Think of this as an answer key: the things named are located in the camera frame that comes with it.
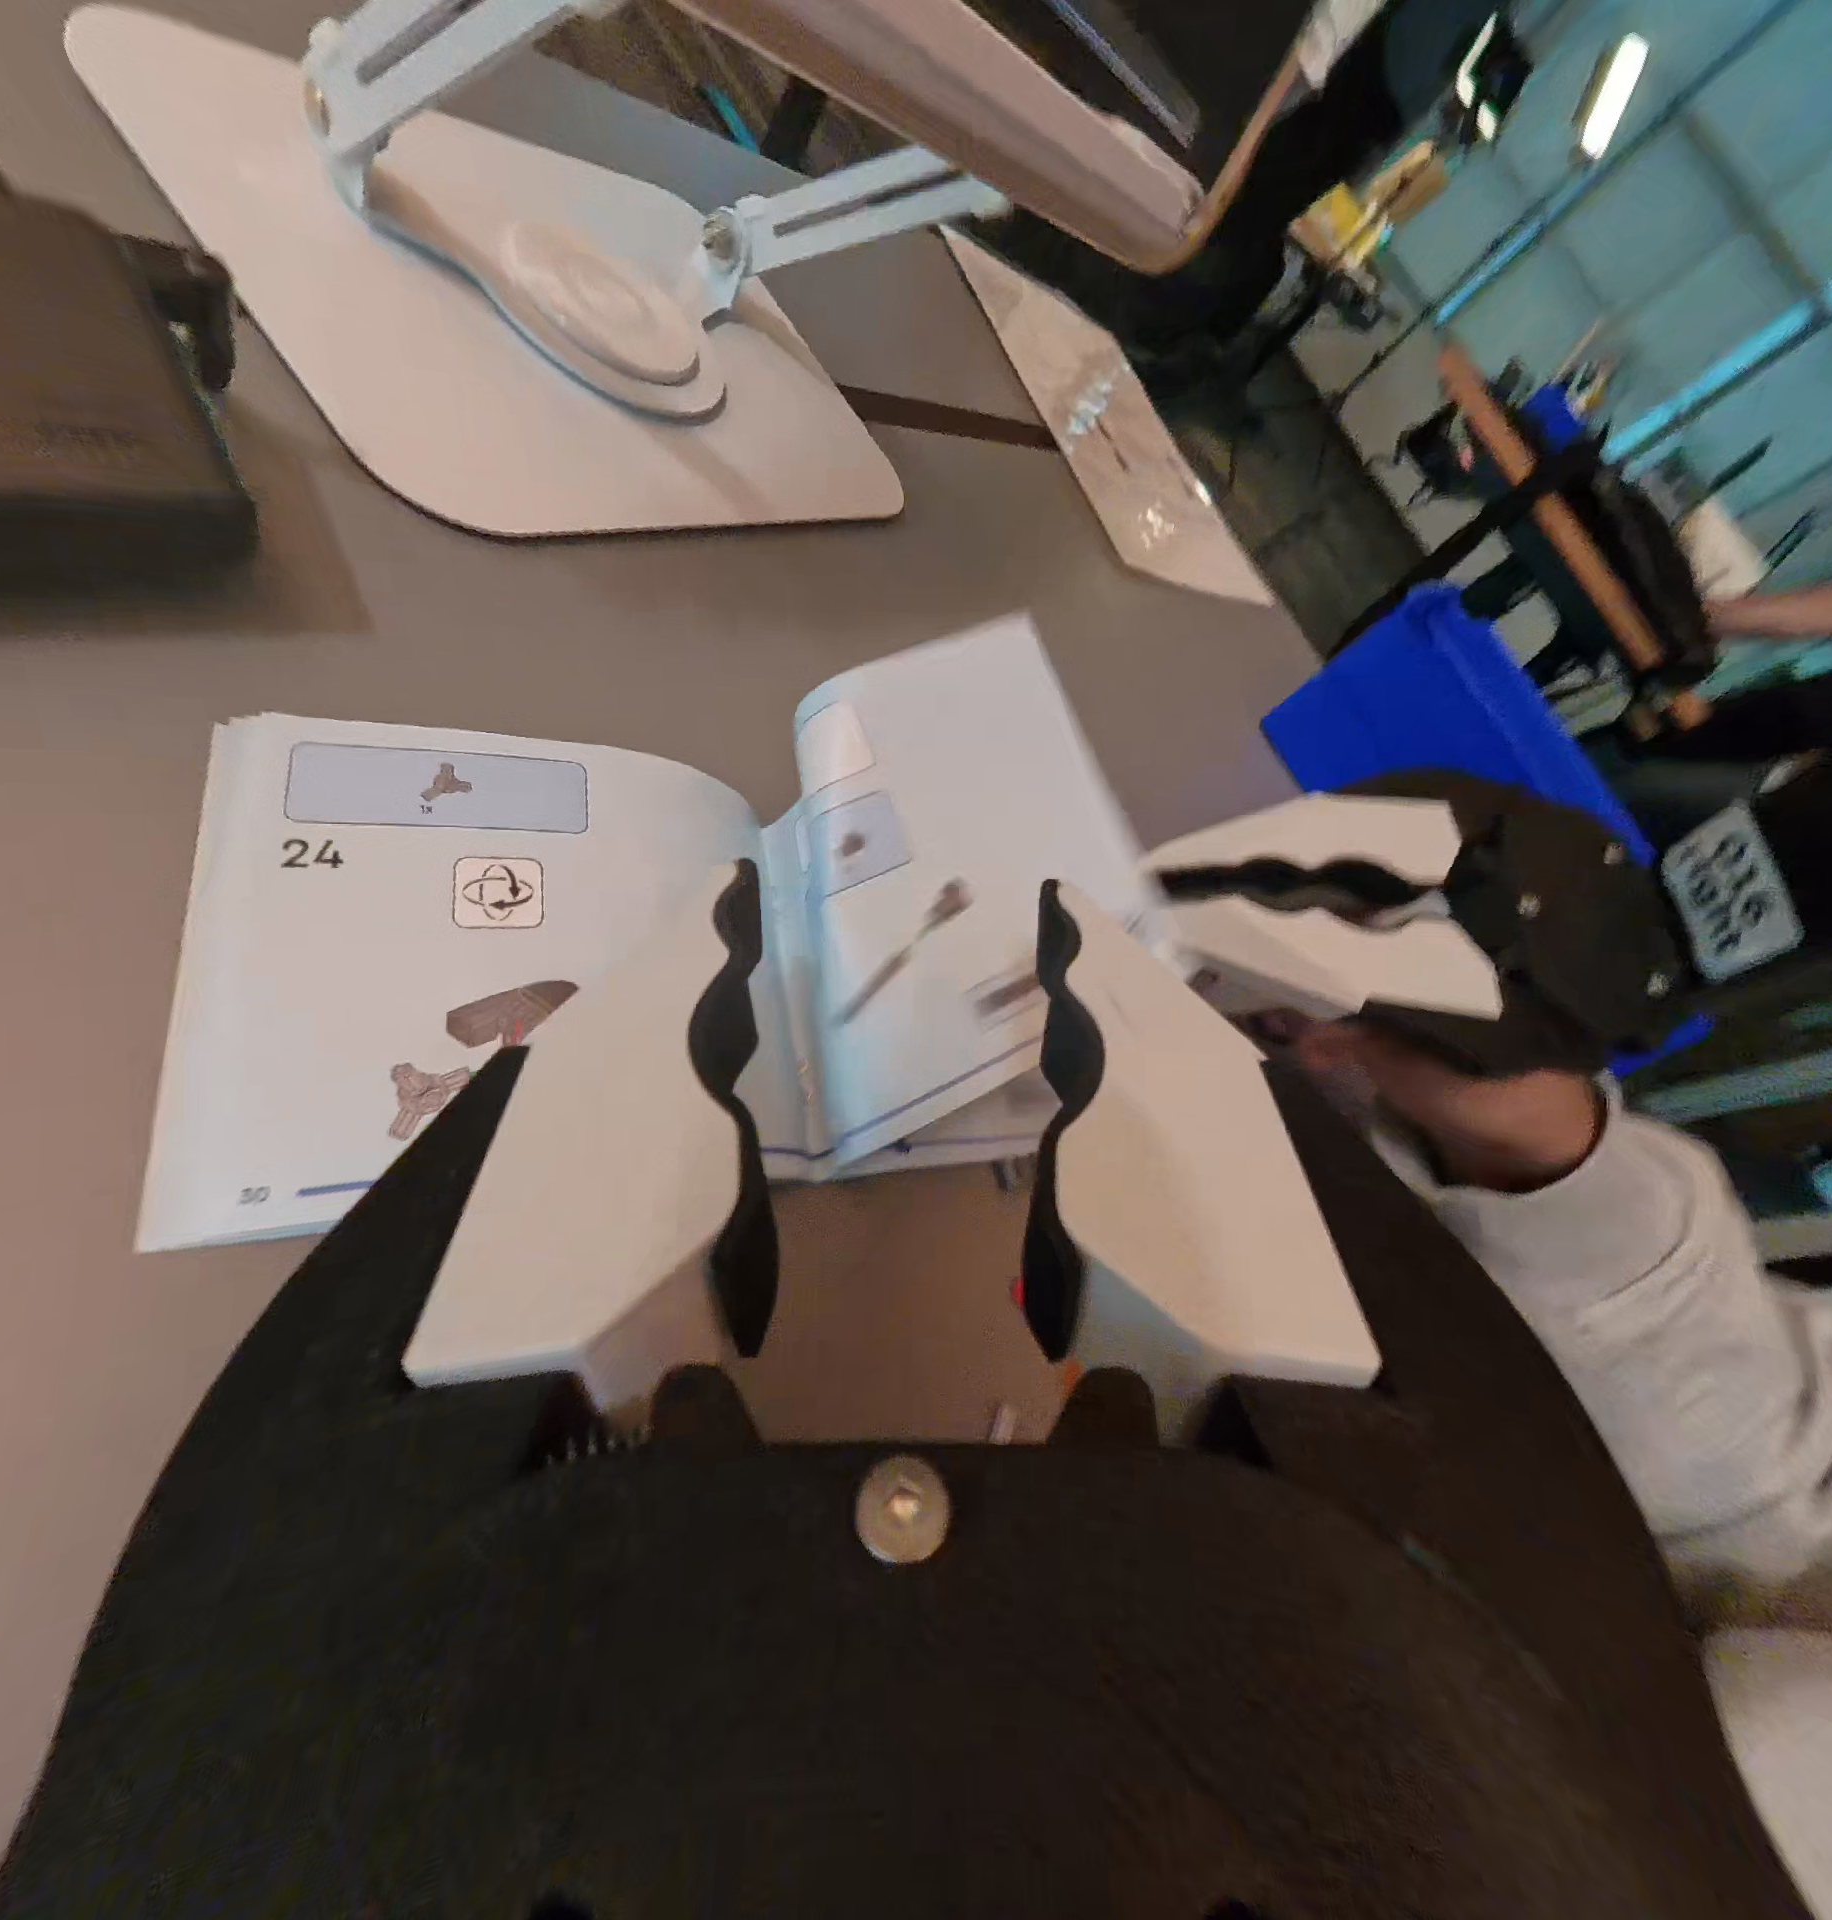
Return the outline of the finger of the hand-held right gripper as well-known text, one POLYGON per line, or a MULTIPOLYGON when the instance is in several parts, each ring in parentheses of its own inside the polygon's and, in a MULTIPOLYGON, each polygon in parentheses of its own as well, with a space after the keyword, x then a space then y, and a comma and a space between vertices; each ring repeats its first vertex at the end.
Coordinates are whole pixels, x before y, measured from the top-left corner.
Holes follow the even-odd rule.
POLYGON ((1440 799, 1305 795, 1149 850, 1168 900, 1422 900, 1465 849, 1440 799))
POLYGON ((1252 1011, 1318 1021, 1377 1007, 1481 1024, 1504 1014, 1497 964, 1462 928, 1443 885, 1370 904, 1288 907, 1239 892, 1168 892, 1178 941, 1252 1011))

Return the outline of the lego instruction booklet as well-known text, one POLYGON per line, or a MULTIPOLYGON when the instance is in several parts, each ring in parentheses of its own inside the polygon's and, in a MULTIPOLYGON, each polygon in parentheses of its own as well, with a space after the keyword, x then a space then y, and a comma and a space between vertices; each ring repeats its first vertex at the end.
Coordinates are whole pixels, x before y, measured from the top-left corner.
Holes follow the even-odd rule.
POLYGON ((798 799, 647 753, 256 715, 215 729, 136 1226, 140 1253, 314 1236, 508 1047, 713 871, 760 880, 772 1181, 1029 1156, 1049 1125, 1041 889, 1178 970, 1176 923, 1038 624, 815 686, 798 799))

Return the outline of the dark grey device box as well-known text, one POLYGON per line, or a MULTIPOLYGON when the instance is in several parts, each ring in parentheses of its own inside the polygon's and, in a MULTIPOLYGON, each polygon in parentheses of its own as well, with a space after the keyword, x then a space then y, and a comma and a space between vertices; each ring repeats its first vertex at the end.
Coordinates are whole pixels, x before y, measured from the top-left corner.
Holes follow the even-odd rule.
POLYGON ((256 499, 216 402, 234 285, 0 172, 0 597, 101 598, 250 564, 256 499))

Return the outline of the black backpack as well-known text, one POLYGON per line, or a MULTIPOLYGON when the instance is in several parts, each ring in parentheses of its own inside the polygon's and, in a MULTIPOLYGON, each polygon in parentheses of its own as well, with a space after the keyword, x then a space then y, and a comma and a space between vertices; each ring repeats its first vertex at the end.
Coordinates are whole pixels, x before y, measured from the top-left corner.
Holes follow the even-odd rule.
POLYGON ((1592 539, 1661 650, 1638 685, 1668 694, 1694 690, 1718 664, 1718 637, 1673 521, 1609 463, 1595 468, 1582 500, 1592 539))

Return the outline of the person's right hand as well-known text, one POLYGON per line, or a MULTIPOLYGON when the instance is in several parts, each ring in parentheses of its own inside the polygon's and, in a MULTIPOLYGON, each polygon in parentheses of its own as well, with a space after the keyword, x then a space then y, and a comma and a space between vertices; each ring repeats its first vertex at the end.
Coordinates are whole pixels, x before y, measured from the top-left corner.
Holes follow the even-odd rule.
POLYGON ((1591 1158, 1609 1123, 1607 1095, 1587 1075, 1468 1075, 1368 1021, 1272 1011, 1239 1027, 1375 1131, 1406 1142, 1449 1189, 1551 1189, 1591 1158))

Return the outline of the blue storage bin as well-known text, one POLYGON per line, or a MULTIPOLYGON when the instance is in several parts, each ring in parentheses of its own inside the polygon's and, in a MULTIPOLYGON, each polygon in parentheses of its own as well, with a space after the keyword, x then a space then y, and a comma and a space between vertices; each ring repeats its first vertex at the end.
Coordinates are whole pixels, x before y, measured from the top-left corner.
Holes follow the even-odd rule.
MULTIPOLYGON (((1412 590, 1262 720, 1285 771, 1305 793, 1440 801, 1462 843, 1477 826, 1479 784, 1592 816, 1637 859, 1659 853, 1551 713, 1494 629, 1471 617, 1456 588, 1412 590)), ((1618 1059, 1634 1075, 1714 1035, 1688 1019, 1657 1053, 1618 1059)))

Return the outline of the person's right forearm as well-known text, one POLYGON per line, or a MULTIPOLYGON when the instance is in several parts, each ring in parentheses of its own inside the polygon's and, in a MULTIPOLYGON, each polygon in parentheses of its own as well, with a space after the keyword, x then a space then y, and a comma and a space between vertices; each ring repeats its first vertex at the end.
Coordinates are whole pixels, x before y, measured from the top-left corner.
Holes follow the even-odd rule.
POLYGON ((1373 1140, 1544 1345, 1673 1573, 1832 1613, 1832 1303, 1760 1263, 1718 1156, 1618 1096, 1531 1193, 1440 1179, 1400 1121, 1373 1140))

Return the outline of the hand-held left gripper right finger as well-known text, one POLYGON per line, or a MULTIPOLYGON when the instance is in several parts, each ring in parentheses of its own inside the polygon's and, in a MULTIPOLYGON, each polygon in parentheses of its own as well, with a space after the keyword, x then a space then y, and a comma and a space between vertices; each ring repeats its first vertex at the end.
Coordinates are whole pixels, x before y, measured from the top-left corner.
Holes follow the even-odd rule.
POLYGON ((1190 1442, 1232 1380, 1370 1389, 1383 1349, 1260 1053, 1071 882, 1038 895, 1023 1308, 1076 1387, 1132 1376, 1190 1442))

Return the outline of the silver laptop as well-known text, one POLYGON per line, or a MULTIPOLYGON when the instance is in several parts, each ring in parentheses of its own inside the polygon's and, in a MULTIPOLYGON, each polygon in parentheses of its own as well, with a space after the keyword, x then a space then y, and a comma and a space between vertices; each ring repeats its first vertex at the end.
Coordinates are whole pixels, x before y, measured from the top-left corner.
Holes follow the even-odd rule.
POLYGON ((1190 252, 1194 176, 968 4, 675 8, 1129 268, 1167 272, 1190 252))

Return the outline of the background wooden table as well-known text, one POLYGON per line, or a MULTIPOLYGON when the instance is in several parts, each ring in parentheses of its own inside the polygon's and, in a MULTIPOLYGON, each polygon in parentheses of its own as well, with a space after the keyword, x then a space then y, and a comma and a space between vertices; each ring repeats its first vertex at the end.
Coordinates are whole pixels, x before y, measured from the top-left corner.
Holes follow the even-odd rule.
POLYGON ((1439 351, 1437 374, 1446 402, 1481 451, 1481 465, 1492 468, 1504 484, 1484 506, 1481 521, 1466 529, 1468 542, 1479 545, 1492 530, 1531 521, 1629 670, 1634 704, 1631 729, 1654 736, 1662 730, 1687 735, 1704 727, 1712 706, 1701 694, 1701 685, 1683 692, 1638 685, 1640 670, 1659 667, 1662 650, 1584 518, 1584 484, 1595 468, 1604 465, 1598 444, 1591 438, 1561 451, 1532 444, 1481 366, 1456 345, 1439 351))

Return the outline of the studio light panel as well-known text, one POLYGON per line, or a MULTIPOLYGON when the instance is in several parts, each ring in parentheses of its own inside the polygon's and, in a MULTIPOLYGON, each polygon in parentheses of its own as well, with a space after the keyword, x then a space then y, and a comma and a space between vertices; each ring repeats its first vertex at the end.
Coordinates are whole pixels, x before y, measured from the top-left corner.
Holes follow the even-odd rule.
POLYGON ((1609 154, 1648 60, 1651 41, 1640 33, 1625 33, 1603 48, 1572 116, 1571 157, 1576 166, 1596 166, 1609 154))

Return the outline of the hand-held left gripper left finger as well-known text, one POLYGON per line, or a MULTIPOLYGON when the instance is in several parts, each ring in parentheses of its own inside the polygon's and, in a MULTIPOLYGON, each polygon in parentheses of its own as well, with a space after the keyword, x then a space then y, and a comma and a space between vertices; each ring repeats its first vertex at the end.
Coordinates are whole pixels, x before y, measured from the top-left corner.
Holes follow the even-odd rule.
POLYGON ((636 1424, 669 1375, 760 1357, 781 1230, 739 1093, 760 1050, 760 871, 739 859, 525 1050, 401 1364, 569 1378, 636 1424))

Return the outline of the white marbled board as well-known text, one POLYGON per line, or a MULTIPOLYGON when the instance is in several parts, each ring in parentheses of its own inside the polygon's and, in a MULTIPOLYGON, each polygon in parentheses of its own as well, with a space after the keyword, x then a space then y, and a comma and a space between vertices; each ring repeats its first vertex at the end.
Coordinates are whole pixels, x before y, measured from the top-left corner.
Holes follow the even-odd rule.
POLYGON ((1272 608, 1275 590, 1120 345, 981 243, 954 229, 940 237, 1123 567, 1204 598, 1272 608))

